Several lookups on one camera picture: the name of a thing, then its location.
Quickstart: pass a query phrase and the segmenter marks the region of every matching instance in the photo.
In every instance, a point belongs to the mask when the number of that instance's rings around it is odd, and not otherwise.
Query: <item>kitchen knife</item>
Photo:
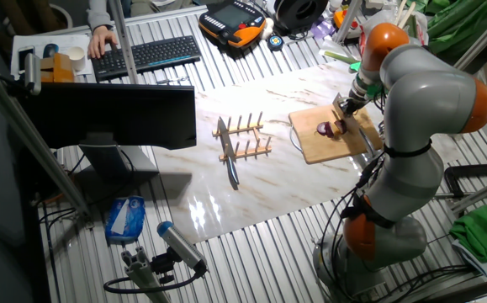
[[[228,173],[232,180],[239,184],[240,180],[237,177],[236,166],[234,166],[234,161],[236,155],[234,154],[234,148],[232,147],[232,142],[230,141],[230,136],[228,135],[228,130],[226,129],[225,122],[219,117],[219,130],[220,130],[220,142],[223,145],[223,151],[226,148],[226,166],[228,167]]]

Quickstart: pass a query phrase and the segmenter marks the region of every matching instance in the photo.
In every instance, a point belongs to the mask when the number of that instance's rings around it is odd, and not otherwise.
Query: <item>paper cup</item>
[[[71,59],[71,67],[73,67],[75,72],[80,72],[86,67],[86,54],[82,47],[74,46],[70,48],[67,50],[67,55],[69,56],[69,59]]]

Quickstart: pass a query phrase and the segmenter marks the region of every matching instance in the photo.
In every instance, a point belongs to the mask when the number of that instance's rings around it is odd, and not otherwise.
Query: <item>person's hand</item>
[[[105,43],[107,42],[117,45],[116,34],[107,29],[105,25],[98,26],[93,31],[92,39],[88,46],[88,55],[91,58],[101,58],[105,54]]]

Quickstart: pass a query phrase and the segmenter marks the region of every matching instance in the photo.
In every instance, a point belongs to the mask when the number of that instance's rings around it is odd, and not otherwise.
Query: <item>marble countertop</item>
[[[200,242],[316,205],[340,197],[353,187],[360,171],[354,159],[306,164],[289,139],[288,120],[291,112],[330,104],[337,93],[347,95],[355,77],[347,70],[347,64],[335,61],[197,94],[198,144],[176,151],[154,147],[172,220],[189,241]],[[367,109],[377,126],[382,115],[373,105]],[[261,111],[262,144],[271,136],[273,151],[237,159],[241,184],[239,190],[234,190],[226,165],[219,161],[220,138],[213,137],[212,130],[216,130],[219,117],[226,123],[232,116],[232,123],[237,123],[243,115],[246,123],[252,113],[256,122]],[[240,142],[240,149],[247,140],[251,140],[250,148],[255,146],[251,132],[230,138],[233,146]],[[444,162],[461,156],[449,137],[433,140]]]

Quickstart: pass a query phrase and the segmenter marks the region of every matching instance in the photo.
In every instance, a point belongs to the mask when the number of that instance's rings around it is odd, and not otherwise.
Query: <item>wooden cutting board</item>
[[[333,110],[335,110],[335,106],[331,104],[289,114],[290,122],[294,126],[307,164],[355,156],[367,151],[357,127],[348,127],[348,132],[341,135],[340,139],[337,140],[322,136],[316,131],[316,127],[321,122],[330,121],[333,123],[336,121]],[[382,148],[383,143],[379,139],[379,134],[374,128],[367,110],[362,108],[353,117],[370,139],[374,148],[377,150]]]

